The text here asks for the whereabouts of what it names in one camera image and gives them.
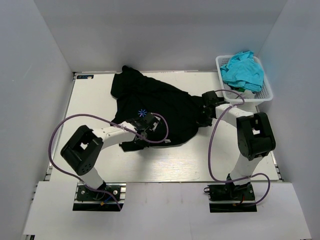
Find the black t-shirt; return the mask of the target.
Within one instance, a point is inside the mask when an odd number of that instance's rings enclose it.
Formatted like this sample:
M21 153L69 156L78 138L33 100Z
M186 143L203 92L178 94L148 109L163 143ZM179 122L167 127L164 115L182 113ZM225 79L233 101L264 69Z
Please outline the black t-shirt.
M204 114L202 97L192 96L126 65L121 73L114 75L110 94L117 103L113 119L116 124L141 117L142 111L160 114L165 119L147 135L150 142L121 143L124 152L178 146L193 138L200 127L212 125L212 119Z

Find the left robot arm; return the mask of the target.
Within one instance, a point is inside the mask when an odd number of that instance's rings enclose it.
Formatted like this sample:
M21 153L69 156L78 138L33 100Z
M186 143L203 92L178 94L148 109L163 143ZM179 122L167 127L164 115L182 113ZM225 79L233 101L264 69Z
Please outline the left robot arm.
M143 142L148 139L161 118L147 113L145 117L128 119L106 128L91 129L80 126L62 148L60 155L76 175L88 185L88 193L99 200L105 196L106 184L95 169L95 163L103 149L124 142Z

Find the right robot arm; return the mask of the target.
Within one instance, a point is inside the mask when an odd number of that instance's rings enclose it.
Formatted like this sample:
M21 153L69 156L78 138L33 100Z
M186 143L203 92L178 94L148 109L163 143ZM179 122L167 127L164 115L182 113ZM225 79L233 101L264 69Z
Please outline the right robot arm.
M202 94L203 107L198 119L200 127L213 126L209 139L207 163L209 175L216 183L228 184L225 188L226 195L236 200L244 193L244 185L250 183L251 178L259 176L254 174L261 160L276 148L276 140L268 118L264 112L250 112L239 108L246 103L245 99L236 91L219 89ZM214 136L220 122L236 128L238 160L227 175L226 180L217 179L211 167L212 145Z

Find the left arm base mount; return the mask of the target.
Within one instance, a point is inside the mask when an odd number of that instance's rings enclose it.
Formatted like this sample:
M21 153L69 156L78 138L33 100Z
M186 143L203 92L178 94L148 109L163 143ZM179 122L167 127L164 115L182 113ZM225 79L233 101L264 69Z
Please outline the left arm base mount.
M107 183L104 191L111 193L117 200L120 208L123 207L126 197L125 183ZM120 212L114 199L107 193L94 192L78 183L74 196L72 210L76 212Z

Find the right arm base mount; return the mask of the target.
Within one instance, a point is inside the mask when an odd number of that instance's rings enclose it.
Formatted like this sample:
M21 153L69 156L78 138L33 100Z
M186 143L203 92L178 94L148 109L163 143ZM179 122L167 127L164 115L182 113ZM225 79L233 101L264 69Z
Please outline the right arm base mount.
M257 212L252 184L210 184L203 189L209 198L210 213L254 213Z

